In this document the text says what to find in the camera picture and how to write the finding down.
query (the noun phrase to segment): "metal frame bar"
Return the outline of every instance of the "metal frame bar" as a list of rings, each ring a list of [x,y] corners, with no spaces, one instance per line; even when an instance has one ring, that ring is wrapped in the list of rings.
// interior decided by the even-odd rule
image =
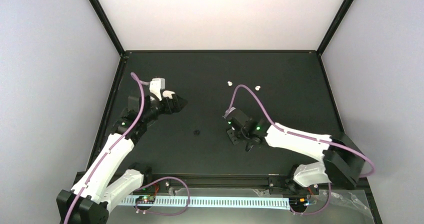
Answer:
[[[89,0],[94,11],[97,13],[98,18],[101,21],[101,24],[103,25],[104,29],[106,30],[107,34],[110,37],[110,40],[112,41],[113,45],[115,46],[117,52],[120,56],[122,56],[125,52],[123,46],[121,45],[121,42],[119,41],[119,38],[117,34],[115,33],[111,23],[109,22],[108,17],[106,16],[105,11],[102,8],[102,5],[100,4],[99,0]],[[338,9],[333,21],[331,22],[330,27],[328,28],[327,32],[324,35],[324,38],[322,39],[318,49],[316,52],[318,53],[318,56],[321,56],[326,47],[329,45],[331,39],[333,38],[334,34],[336,33],[337,28],[339,27],[340,23],[342,22],[343,18],[345,17],[346,13],[348,12],[349,8],[351,7],[354,0],[343,0],[341,3],[340,8]]]
[[[343,0],[316,52],[322,56],[354,0]]]
[[[121,42],[118,39],[117,34],[115,33],[114,29],[112,28],[111,23],[109,22],[108,17],[106,16],[105,11],[102,8],[102,5],[100,5],[99,0],[89,0],[95,13],[97,14],[98,18],[101,21],[101,24],[103,25],[104,29],[106,30],[107,34],[109,35],[110,40],[112,41],[113,45],[116,48],[116,51],[120,56],[122,56],[125,52],[124,48],[121,45]]]

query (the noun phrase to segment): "purple cable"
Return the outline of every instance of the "purple cable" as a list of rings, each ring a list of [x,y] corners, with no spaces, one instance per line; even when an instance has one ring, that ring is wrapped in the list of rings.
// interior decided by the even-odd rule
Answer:
[[[142,116],[143,108],[145,106],[145,92],[143,90],[142,83],[148,83],[148,82],[141,81],[139,79],[139,77],[134,72],[131,72],[131,77],[132,77],[132,79],[134,79],[137,82],[138,87],[140,88],[140,93],[141,93],[141,107],[140,107],[140,111],[138,112],[137,117],[132,122],[132,124],[128,127],[128,129],[115,141],[115,143],[113,143],[113,145],[110,146],[109,151],[111,151],[123,138],[125,138],[125,136],[131,131],[131,129],[133,129],[133,127],[137,124],[137,122],[139,121],[140,117]],[[94,172],[97,170],[97,168],[99,167],[100,163],[102,163],[103,159],[105,159],[105,157],[107,155],[108,155],[107,152],[105,154],[103,154],[103,156],[100,158],[100,160],[94,166],[94,168],[91,171],[90,175],[88,175],[87,180],[84,182],[84,184],[87,185],[90,182],[90,179],[92,178]],[[77,203],[77,201],[80,198],[81,194],[83,193],[84,189],[85,189],[85,187],[81,188],[81,190],[78,192],[78,194],[73,199],[72,203],[69,206],[69,209],[67,210],[66,217],[65,217],[65,220],[63,221],[63,224],[68,224],[69,218],[71,217],[72,210],[74,209],[75,204]]]
[[[330,204],[330,197],[331,197],[331,184],[329,183],[329,184],[328,184],[328,198],[327,198],[327,201],[325,202],[325,205],[324,205],[323,207],[321,207],[321,209],[319,209],[319,210],[317,210],[317,211],[314,211],[314,212],[310,212],[310,213],[303,213],[303,212],[296,212],[296,211],[295,211],[295,210],[293,210],[293,208],[290,206],[290,211],[291,211],[293,214],[298,214],[298,215],[301,215],[301,216],[308,216],[308,215],[315,215],[315,214],[318,214],[318,213],[320,213],[320,212],[324,211],[324,209],[326,209],[326,208],[329,206],[329,204]]]
[[[180,178],[177,178],[177,177],[165,176],[165,177],[159,178],[159,179],[157,179],[157,180],[155,180],[155,181],[153,181],[153,182],[151,182],[151,183],[149,183],[147,185],[144,185],[144,186],[142,186],[142,187],[134,190],[134,192],[135,191],[139,191],[139,190],[141,190],[143,188],[148,188],[151,185],[154,185],[154,184],[156,184],[156,183],[158,183],[160,181],[166,180],[166,179],[174,179],[174,180],[179,181],[185,187],[185,189],[187,190],[187,203],[185,204],[184,208],[182,210],[180,210],[179,212],[176,212],[176,213],[162,213],[162,212],[155,212],[155,211],[151,211],[151,210],[143,210],[143,214],[150,213],[150,214],[155,214],[155,215],[160,215],[160,216],[172,217],[172,216],[177,216],[177,215],[182,214],[183,212],[187,211],[187,208],[189,208],[189,204],[190,204],[190,190],[189,190],[189,187],[187,186],[187,184],[183,180],[181,180]],[[138,204],[139,203],[142,203],[142,202],[143,201],[137,201],[137,203],[135,204],[135,209],[137,210],[137,213],[139,213],[139,211],[141,211],[139,209],[139,207],[138,207]]]
[[[279,131],[281,131],[281,132],[284,133],[284,129],[282,129],[279,126],[277,126],[276,123],[271,119],[270,115],[268,115],[268,112],[265,109],[264,105],[262,104],[261,100],[259,100],[259,98],[255,95],[255,93],[249,87],[247,87],[246,85],[243,85],[243,84],[238,85],[234,89],[234,93],[232,94],[231,102],[229,104],[228,110],[225,111],[225,116],[224,117],[226,117],[230,113],[230,110],[233,107],[234,99],[236,98],[237,90],[239,88],[246,89],[253,96],[253,98],[256,100],[256,102],[259,105],[259,107],[262,109],[262,112],[265,115],[265,117],[268,120],[268,122],[271,125],[273,125],[277,130],[279,130]],[[367,163],[369,163],[369,165],[371,166],[371,171],[370,172],[367,172],[365,174],[361,174],[359,176],[360,178],[371,176],[372,174],[374,174],[376,172],[376,165],[374,165],[374,163],[368,157],[366,157],[364,154],[362,154],[359,151],[356,151],[356,150],[354,150],[352,148],[349,148],[347,146],[344,146],[344,145],[341,145],[341,144],[338,144],[338,143],[335,143],[335,142],[332,142],[332,141],[318,140],[318,139],[316,139],[314,137],[306,136],[306,135],[302,135],[302,134],[298,134],[298,133],[294,133],[294,132],[291,132],[291,131],[288,131],[287,134],[294,135],[294,136],[301,137],[301,138],[306,138],[306,139],[317,141],[317,142],[320,142],[320,143],[325,143],[325,144],[328,144],[328,145],[331,145],[331,146],[334,146],[334,147],[337,147],[337,148],[346,150],[348,152],[351,152],[351,153],[357,155],[358,157],[364,159],[364,161],[366,161]]]

